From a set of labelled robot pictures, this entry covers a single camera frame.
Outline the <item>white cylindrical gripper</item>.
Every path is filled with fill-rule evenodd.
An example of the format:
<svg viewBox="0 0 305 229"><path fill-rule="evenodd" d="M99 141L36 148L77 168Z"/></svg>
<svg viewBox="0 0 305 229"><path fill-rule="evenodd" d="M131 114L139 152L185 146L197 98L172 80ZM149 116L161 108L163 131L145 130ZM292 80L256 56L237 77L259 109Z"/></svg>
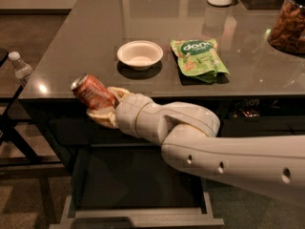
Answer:
<svg viewBox="0 0 305 229"><path fill-rule="evenodd" d="M164 108L143 94L132 94L124 88L108 87L114 96L113 108L87 110L96 123L111 129L119 128L124 134L144 138L150 142L163 142L167 135Z"/></svg>

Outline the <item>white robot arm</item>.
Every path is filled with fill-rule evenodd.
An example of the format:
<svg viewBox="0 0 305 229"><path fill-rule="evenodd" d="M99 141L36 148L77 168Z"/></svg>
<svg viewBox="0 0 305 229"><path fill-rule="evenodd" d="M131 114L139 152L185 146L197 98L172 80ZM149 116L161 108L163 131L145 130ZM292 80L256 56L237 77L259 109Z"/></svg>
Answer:
<svg viewBox="0 0 305 229"><path fill-rule="evenodd" d="M204 107L159 105L143 94L111 91L118 105L88 110L88 116L159 146L174 169L305 206L304 135L219 137L220 121Z"/></svg>

